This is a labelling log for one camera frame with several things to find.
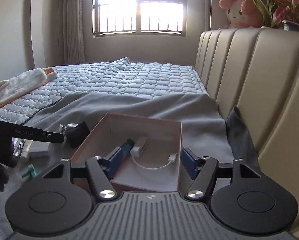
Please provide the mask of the white flat box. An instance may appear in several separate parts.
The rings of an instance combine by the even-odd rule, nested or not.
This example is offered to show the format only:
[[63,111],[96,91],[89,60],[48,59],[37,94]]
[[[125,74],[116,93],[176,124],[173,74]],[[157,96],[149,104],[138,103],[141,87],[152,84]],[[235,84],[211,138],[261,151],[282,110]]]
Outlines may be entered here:
[[52,143],[33,141],[28,151],[30,158],[49,157]]

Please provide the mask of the white usb adapter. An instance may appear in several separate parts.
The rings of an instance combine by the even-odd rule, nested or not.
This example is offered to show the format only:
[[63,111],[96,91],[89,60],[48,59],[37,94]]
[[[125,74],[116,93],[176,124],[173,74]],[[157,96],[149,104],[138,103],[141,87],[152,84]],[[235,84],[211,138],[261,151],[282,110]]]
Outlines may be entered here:
[[148,145],[148,137],[141,137],[134,144],[133,148],[130,150],[130,154],[132,157],[139,158],[145,148]]

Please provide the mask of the pink plush bunny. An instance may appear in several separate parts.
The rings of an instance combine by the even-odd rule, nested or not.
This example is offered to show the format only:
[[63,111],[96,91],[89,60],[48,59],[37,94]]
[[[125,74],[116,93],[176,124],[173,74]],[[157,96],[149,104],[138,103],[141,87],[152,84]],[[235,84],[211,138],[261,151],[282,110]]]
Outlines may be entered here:
[[253,0],[220,0],[218,5],[226,10],[229,24],[224,29],[260,28],[264,19]]

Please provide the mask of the white orange plush toy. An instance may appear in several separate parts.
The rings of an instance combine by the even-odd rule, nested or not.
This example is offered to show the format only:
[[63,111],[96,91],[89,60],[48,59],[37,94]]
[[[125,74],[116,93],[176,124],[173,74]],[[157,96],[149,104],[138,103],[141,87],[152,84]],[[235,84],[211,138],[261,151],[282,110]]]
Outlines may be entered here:
[[53,68],[36,68],[0,81],[0,108],[53,81],[57,76]]

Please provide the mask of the white cream tube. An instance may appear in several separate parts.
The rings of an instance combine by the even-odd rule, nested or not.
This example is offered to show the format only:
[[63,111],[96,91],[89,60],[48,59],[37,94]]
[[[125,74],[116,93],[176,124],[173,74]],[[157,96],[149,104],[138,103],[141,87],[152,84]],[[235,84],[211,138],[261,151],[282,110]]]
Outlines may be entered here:
[[20,161],[22,163],[28,163],[28,161],[30,159],[29,152],[30,152],[32,142],[33,142],[32,140],[26,140],[23,144],[21,155],[20,155]]

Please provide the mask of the pink cardboard box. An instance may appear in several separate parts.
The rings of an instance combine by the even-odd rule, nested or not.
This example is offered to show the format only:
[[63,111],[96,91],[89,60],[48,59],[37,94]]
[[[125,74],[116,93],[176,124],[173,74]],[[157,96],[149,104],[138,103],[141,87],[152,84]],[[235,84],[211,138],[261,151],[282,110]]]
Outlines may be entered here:
[[107,157],[127,140],[131,152],[111,182],[119,190],[177,191],[181,170],[182,124],[177,121],[107,113],[71,160],[83,163],[93,156]]

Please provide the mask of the white plug adapter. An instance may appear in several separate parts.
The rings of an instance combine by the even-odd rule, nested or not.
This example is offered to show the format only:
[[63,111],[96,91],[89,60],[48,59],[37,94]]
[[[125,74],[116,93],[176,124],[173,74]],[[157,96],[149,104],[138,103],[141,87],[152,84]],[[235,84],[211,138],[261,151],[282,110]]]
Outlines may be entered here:
[[62,125],[62,124],[60,124],[60,125],[59,125],[59,128],[58,128],[58,131],[59,131],[59,133],[65,134],[66,131],[69,131],[69,130],[71,130],[71,129],[74,129],[74,128],[76,128],[77,126],[78,126],[78,124],[76,124],[76,123],[68,123],[68,124],[66,124],[66,125]]

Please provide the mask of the barred window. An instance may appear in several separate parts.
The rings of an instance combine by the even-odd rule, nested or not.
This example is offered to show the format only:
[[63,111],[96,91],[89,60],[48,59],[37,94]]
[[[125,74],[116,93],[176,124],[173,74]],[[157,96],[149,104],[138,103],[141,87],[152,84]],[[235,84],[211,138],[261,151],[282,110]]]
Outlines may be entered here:
[[188,0],[92,0],[94,37],[185,36]]

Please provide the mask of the beige padded headboard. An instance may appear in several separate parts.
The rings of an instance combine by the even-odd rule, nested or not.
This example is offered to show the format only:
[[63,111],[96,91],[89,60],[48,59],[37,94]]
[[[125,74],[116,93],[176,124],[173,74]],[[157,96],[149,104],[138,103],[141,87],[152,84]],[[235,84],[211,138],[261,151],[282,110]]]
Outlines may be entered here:
[[[299,205],[299,32],[205,31],[195,70],[223,118],[238,107],[261,171]],[[292,233],[299,238],[299,211]]]

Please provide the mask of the black cube charger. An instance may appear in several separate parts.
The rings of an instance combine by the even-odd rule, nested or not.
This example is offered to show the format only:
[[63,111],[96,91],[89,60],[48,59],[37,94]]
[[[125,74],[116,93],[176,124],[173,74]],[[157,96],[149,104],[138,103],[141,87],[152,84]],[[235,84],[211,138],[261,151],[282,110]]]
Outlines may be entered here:
[[77,148],[85,141],[89,134],[90,130],[86,122],[83,121],[76,128],[66,131],[64,136],[72,148]]

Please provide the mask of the quilted grey bed cover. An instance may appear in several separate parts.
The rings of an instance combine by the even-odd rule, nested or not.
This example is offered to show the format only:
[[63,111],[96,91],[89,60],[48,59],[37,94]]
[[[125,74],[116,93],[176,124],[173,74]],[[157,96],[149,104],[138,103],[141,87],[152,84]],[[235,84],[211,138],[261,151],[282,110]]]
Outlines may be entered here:
[[0,108],[0,120],[25,124],[40,110],[72,93],[129,95],[152,99],[170,94],[205,94],[192,66],[132,62],[129,57],[113,62],[54,67],[56,79]]

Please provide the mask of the potted plant pink leaves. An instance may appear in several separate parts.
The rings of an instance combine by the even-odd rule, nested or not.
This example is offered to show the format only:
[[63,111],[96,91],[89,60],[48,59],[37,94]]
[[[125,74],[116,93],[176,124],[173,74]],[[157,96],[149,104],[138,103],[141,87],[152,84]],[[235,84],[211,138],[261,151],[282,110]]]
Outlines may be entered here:
[[299,32],[299,0],[252,0],[263,17],[264,28]]

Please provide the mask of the beige curtain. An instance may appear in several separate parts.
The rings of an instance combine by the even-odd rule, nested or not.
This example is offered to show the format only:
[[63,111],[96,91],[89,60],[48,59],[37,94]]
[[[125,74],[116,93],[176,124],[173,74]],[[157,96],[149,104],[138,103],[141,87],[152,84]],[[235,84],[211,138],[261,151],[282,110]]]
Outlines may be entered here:
[[65,64],[85,62],[83,0],[58,0],[58,42]]

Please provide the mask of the dark grey cloth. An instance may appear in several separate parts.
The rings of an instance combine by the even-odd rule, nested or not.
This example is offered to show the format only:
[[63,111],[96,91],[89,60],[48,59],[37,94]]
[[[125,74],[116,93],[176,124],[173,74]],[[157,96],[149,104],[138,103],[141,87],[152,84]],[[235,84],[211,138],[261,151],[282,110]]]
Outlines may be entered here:
[[258,152],[237,107],[231,110],[226,120],[226,133],[234,158],[242,159],[250,167],[259,169]]

